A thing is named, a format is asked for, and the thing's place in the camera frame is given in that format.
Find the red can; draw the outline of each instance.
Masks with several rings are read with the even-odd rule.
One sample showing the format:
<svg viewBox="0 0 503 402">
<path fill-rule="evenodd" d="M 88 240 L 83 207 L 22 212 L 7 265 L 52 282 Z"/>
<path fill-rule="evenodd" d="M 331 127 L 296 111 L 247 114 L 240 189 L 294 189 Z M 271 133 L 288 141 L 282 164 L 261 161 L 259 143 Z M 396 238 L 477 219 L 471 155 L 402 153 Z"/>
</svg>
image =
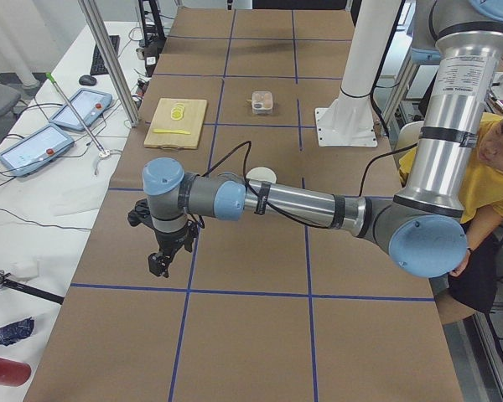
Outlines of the red can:
<svg viewBox="0 0 503 402">
<path fill-rule="evenodd" d="M 29 364 L 0 358 L 0 385 L 18 387 L 28 381 L 31 373 Z"/>
</svg>

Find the black computer mouse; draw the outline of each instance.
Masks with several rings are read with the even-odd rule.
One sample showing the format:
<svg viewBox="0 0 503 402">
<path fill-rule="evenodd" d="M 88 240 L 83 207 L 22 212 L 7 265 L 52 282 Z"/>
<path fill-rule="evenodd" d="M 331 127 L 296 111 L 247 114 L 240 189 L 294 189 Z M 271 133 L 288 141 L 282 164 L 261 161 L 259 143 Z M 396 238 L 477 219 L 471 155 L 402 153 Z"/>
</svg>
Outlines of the black computer mouse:
<svg viewBox="0 0 503 402">
<path fill-rule="evenodd" d="M 78 83 L 80 85 L 93 86 L 97 83 L 97 78 L 95 78 L 93 75 L 82 75 L 78 79 Z"/>
</svg>

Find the white desk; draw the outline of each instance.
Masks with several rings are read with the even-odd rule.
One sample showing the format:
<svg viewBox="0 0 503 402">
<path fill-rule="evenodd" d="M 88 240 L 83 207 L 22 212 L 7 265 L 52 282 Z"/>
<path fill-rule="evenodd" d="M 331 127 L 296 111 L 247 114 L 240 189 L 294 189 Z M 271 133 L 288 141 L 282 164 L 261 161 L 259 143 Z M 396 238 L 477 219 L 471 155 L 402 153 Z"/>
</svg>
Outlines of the white desk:
<svg viewBox="0 0 503 402">
<path fill-rule="evenodd" d="M 137 59 L 135 53 L 137 42 L 129 42 L 129 33 L 136 26 L 136 23 L 106 25 L 109 34 L 121 36 L 119 62 L 131 89 L 140 77 L 138 72 L 144 72 L 143 62 Z M 139 30 L 131 33 L 134 39 L 140 39 L 140 36 Z M 91 32 L 85 27 L 53 71 L 53 76 L 67 95 L 72 95 L 80 88 L 78 78 L 81 75 L 89 74 L 94 45 Z M 110 76 L 98 75 L 96 78 L 98 83 L 93 89 L 112 94 L 116 102 L 105 112 L 105 116 L 108 116 L 106 128 L 100 132 L 98 138 L 105 148 L 122 150 L 130 124 Z M 38 103 L 63 103 L 48 81 L 42 85 L 36 100 Z M 51 116 L 57 109 L 49 107 L 44 110 Z M 23 113 L 10 132 L 27 136 L 46 122 L 41 111 L 32 108 Z M 102 127 L 104 124 L 98 126 L 94 132 L 97 133 Z M 72 132 L 70 134 L 74 138 L 83 135 Z M 0 151 L 16 141 L 18 139 L 14 137 L 7 138 L 0 146 Z M 113 155 L 101 161 L 99 174 L 95 176 L 93 165 L 98 151 L 93 144 L 84 156 L 68 158 L 83 153 L 88 142 L 89 137 L 79 139 L 66 154 L 67 158 L 59 158 L 27 178 L 17 178 L 0 187 L 0 208 L 41 224 L 91 228 L 119 156 Z M 7 179 L 0 176 L 0 183 Z M 64 296 L 89 233 L 89 230 L 42 228 L 35 224 L 25 224 L 0 211 L 0 270 L 23 277 L 32 276 L 37 268 L 39 275 L 24 283 Z M 30 338 L 8 347 L 0 346 L 0 357 L 29 363 L 33 377 L 59 310 L 60 305 L 51 301 L 7 288 L 2 289 L 0 327 L 33 317 L 35 329 Z M 0 386 L 0 401 L 23 400 L 30 382 L 31 379 L 17 388 Z"/>
</svg>

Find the person's hand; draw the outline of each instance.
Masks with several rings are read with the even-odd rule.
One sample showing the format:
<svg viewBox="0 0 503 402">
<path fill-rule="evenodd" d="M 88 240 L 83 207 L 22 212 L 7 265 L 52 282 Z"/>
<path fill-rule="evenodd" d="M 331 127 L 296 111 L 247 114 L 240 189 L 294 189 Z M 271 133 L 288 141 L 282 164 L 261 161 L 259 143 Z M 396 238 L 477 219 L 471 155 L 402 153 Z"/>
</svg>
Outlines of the person's hand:
<svg viewBox="0 0 503 402">
<path fill-rule="evenodd" d="M 460 274 L 462 272 L 464 272 L 464 270 L 466 269 L 466 266 L 468 265 L 468 261 L 469 261 L 469 256 L 470 255 L 471 255 L 471 250 L 467 249 L 466 250 L 466 255 L 464 256 L 464 259 L 462 260 L 462 262 L 454 270 L 450 271 L 449 274 L 451 276 L 455 276 L 455 277 L 456 276 L 460 276 Z"/>
</svg>

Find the black keyboard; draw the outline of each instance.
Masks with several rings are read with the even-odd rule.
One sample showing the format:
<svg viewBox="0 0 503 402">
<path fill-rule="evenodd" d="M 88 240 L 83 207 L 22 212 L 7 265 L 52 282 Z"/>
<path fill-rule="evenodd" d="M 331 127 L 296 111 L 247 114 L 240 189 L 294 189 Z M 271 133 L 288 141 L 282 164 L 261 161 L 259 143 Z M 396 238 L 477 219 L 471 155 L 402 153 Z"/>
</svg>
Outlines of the black keyboard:
<svg viewBox="0 0 503 402">
<path fill-rule="evenodd" d="M 110 35 L 110 41 L 114 50 L 116 50 L 116 54 L 118 54 L 119 35 Z M 93 49 L 93 60 L 91 61 L 90 75 L 103 75 L 103 74 L 108 74 L 108 70 L 104 65 L 104 59 L 102 58 L 102 54 L 101 51 L 99 50 L 99 47 L 95 45 L 95 48 Z"/>
</svg>

